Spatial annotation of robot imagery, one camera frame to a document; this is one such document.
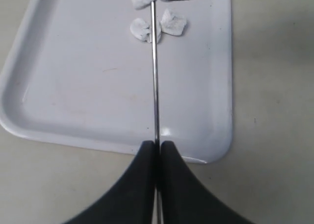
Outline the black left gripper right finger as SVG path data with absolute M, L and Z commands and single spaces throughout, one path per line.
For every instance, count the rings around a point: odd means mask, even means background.
M 246 224 L 192 173 L 172 141 L 161 144 L 159 187 L 165 224 Z

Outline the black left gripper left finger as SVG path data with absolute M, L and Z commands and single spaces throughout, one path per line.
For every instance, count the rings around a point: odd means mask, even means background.
M 157 145 L 142 142 L 120 179 L 94 204 L 68 224 L 150 224 L 152 222 Z

